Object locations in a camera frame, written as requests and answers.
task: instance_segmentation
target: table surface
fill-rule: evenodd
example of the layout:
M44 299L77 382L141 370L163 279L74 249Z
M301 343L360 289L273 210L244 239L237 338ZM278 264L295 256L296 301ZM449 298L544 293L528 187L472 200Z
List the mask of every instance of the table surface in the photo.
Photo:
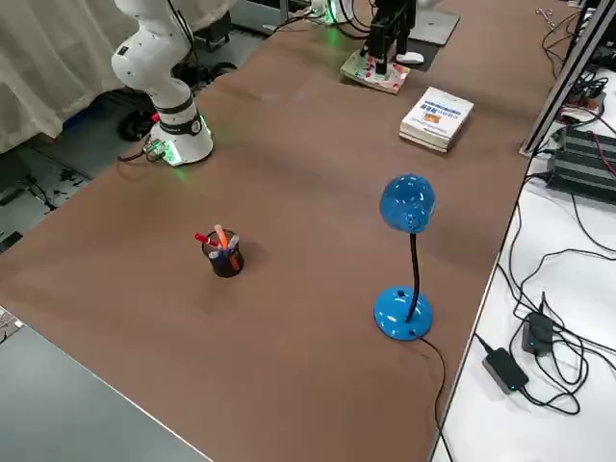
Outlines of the table surface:
M535 3L449 7L450 43L398 96L340 81L357 43L334 30L269 38L198 97L210 159L107 170L3 254L0 303L217 460L425 460L440 366L373 323L378 293L412 277L378 199L407 172L436 190L419 250L429 339L454 371L551 83ZM447 155L398 138L428 85L475 102ZM242 236L232 280L192 238L216 222Z
M616 122L616 73L603 70L598 75L609 79L605 88L607 98L603 117L613 125ZM570 113L581 120L590 118L580 111ZM613 136L599 121L584 126L584 129ZM529 171L542 172L546 169L546 161L536 159ZM580 197L577 197L577 205L582 223L591 236L604 245L616 248L614 206ZM513 274L518 282L533 272L541 257L548 252L572 247L609 255L584 236L568 194L547 190L543 182L533 180L520 195L520 207L523 228L512 260ZM504 268L508 266L510 245L518 226L519 220L514 216L499 259ZM613 308L616 286L613 284L613 274L613 262L565 254L547 261L525 285L525 293L538 304L541 293L545 291L550 306L569 329L616 348L616 310ZM520 325L512 316L514 306L515 300L502 274L495 270L475 326L476 332L492 347L507 347ZM513 345L514 356L530 379L530 392L540 399L559 393L535 365L533 357L522 351L520 340ZM613 416L616 412L613 389L616 376L603 359L587 355L590 373L577 394L581 412L575 417L568 417L532 406L520 394L505 396L481 366L485 351L477 340L470 343L467 353L444 422L445 436L456 462L608 462L616 458L613 444ZM613 355L606 353L606 356L616 362ZM563 348L557 351L557 357L566 376L574 376L579 366L577 358ZM542 365L549 373L556 375L551 360L542 360ZM560 400L558 405L573 408L566 398ZM489 438L482 439L480 443L477 441L477 435L488 434ZM442 444L438 445L432 460L449 462Z

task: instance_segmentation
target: white table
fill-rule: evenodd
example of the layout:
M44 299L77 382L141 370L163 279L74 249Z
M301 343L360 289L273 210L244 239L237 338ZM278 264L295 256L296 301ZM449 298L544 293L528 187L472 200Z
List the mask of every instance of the white table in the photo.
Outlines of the white table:
M610 76L604 118L616 125L616 74ZM612 136L600 122L585 129ZM545 169L545 161L535 160L530 171ZM616 248L616 207L584 198L578 198L577 205L589 233L602 244ZM601 251L580 230L568 194L547 190L541 180L532 180L521 193L520 206L523 229L513 252L513 273L518 282L533 272L548 252L567 247ZM505 269L518 223L514 214L499 258ZM616 262L571 253L550 259L525 285L525 293L537 305L542 291L569 329L616 348ZM491 347L507 349L520 325L512 316L514 305L495 267L475 325L476 332ZM506 396L481 365L486 353L477 339L471 338L467 353L444 423L455 462L616 460L616 373L603 359L586 356L590 373L577 394L581 412L572 417L533 406L520 393ZM551 398L560 391L539 370L532 355L522 351L521 336L514 343L513 353L528 375L527 388L536 398ZM616 355L605 355L616 362ZM576 371L578 360L573 353L560 348L557 357L570 365L563 367L565 373ZM543 359L542 364L555 375L551 358ZM571 407L566 398L559 403ZM449 462L442 442L431 460Z

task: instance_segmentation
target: metal frame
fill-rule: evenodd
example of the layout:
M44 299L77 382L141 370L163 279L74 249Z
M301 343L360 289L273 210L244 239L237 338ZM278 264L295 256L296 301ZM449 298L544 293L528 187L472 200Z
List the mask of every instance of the metal frame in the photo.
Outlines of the metal frame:
M605 29L616 14L616 0L603 0L593 14L584 33L577 41L567 61L565 61L556 82L554 83L548 101L536 118L530 134L526 137L520 153L530 156L539 147L540 142L548 133L556 114L562 106L567 94L586 68L588 61L595 52Z

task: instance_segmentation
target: white book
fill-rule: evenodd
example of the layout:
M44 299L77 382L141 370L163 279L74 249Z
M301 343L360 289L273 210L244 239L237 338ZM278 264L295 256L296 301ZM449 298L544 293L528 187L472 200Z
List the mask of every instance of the white book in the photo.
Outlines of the white book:
M412 135L407 135L405 133L400 132L400 137L404 138L405 140L409 140L412 142L416 142L418 144L421 144L425 147L429 147L430 149L434 149L435 151L440 151L440 152L447 152L447 146L437 146L436 144L431 144L428 141L424 141L421 140L419 138L415 138Z
M447 149L472 108L470 101L430 87L402 120L400 135Z

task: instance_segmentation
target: white robotic arm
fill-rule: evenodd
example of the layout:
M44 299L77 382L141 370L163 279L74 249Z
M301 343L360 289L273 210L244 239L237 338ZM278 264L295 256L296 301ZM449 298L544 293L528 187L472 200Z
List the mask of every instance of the white robotic arm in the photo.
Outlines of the white robotic arm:
M191 50L180 19L167 0L115 0L117 7L139 22L139 30L112 56L117 78L127 87L145 91L160 120L144 147L172 166L206 158L214 147L188 85L171 70Z

